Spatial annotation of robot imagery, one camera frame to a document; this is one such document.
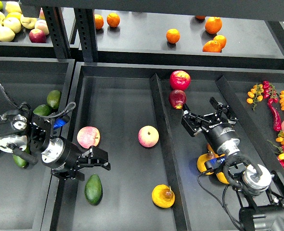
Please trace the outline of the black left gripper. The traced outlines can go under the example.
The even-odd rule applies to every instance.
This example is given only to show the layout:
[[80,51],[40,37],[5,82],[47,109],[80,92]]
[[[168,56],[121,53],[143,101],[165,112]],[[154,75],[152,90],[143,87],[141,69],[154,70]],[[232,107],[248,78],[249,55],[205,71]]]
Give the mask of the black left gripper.
[[51,169],[51,174],[61,180],[84,181],[85,175],[79,170],[84,167],[103,167],[111,170],[108,152],[91,146],[82,152],[75,144],[63,137],[51,139],[41,153],[42,163]]

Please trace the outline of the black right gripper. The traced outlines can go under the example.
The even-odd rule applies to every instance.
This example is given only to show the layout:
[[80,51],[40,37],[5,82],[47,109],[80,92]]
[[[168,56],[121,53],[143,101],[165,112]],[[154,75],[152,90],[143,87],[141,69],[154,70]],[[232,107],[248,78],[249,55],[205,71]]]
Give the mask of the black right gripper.
[[183,104],[181,124],[191,137],[203,131],[203,134],[216,154],[239,153],[240,138],[235,132],[237,115],[228,105],[218,102],[214,97],[209,100],[216,113],[205,116],[191,112],[186,103]]

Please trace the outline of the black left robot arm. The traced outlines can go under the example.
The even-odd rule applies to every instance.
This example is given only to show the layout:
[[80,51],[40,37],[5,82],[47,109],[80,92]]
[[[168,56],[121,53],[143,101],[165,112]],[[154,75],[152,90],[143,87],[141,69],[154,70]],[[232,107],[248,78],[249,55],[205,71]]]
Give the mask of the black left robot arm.
[[32,165],[41,157],[42,163],[51,169],[51,174],[63,180],[83,181],[85,176],[80,170],[85,167],[111,169],[106,151],[91,146],[83,152],[67,139],[55,136],[55,130],[69,121],[68,113],[75,109],[75,102],[68,103],[59,113],[36,115],[26,102],[18,105],[1,82],[0,90],[14,107],[0,115],[1,151],[14,154]]

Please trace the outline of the yellow pear under arm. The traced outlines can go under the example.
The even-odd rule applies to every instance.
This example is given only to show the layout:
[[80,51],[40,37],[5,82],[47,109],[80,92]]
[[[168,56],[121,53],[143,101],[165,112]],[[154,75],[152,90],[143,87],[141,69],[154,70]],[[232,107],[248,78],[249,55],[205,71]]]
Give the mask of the yellow pear under arm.
[[229,182],[227,181],[227,179],[226,179],[226,177],[225,177],[225,175],[224,175],[224,173],[223,173],[222,170],[217,169],[217,170],[215,171],[215,173],[216,173],[217,179],[218,179],[221,183],[223,183],[223,184],[229,184]]

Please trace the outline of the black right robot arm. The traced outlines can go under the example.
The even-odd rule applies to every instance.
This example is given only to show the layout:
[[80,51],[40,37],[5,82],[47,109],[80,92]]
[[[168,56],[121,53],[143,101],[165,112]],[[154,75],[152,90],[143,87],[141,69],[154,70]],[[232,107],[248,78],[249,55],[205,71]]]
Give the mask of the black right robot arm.
[[[240,139],[234,130],[238,118],[232,108],[213,97],[209,102],[216,111],[207,115],[192,113],[186,104],[182,107],[183,127],[192,137],[203,133],[212,152],[218,155],[204,163],[200,176],[223,173],[228,185],[218,202],[238,230],[284,231],[284,198],[270,188],[275,175],[239,150]],[[225,202],[228,187],[236,192],[239,202],[244,197],[248,203],[240,206],[238,219]]]

